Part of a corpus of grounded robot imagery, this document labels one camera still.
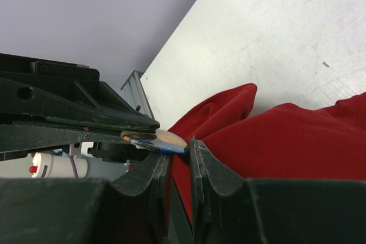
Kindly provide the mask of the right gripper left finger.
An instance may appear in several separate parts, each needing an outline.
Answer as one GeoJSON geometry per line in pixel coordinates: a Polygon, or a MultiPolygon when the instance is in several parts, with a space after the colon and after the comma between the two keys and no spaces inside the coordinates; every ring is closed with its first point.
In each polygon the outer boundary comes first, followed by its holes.
{"type": "Polygon", "coordinates": [[[1,180],[2,243],[163,243],[172,162],[152,153],[113,182],[1,180]]]}

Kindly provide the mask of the red cloth garment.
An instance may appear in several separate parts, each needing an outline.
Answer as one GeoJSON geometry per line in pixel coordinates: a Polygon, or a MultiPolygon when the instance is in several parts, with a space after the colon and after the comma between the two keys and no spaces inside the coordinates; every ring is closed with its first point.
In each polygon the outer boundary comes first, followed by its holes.
{"type": "Polygon", "coordinates": [[[365,180],[365,94],[317,110],[292,103],[251,116],[247,83],[193,107],[171,128],[243,178],[365,180]]]}

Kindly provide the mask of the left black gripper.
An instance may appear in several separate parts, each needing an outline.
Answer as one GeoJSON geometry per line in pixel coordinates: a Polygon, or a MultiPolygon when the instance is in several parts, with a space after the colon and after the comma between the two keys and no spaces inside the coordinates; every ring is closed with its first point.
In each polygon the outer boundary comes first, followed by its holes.
{"type": "Polygon", "coordinates": [[[96,69],[75,63],[1,54],[1,113],[94,131],[35,125],[1,125],[1,152],[32,151],[72,143],[126,145],[120,133],[160,127],[132,108],[96,69]]]}

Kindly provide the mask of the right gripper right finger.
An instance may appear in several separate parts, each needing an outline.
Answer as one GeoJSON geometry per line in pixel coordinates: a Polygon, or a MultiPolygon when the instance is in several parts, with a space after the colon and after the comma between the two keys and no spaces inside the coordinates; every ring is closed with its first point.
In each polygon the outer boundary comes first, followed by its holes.
{"type": "Polygon", "coordinates": [[[190,140],[195,243],[364,243],[365,182],[242,178],[190,140]]]}

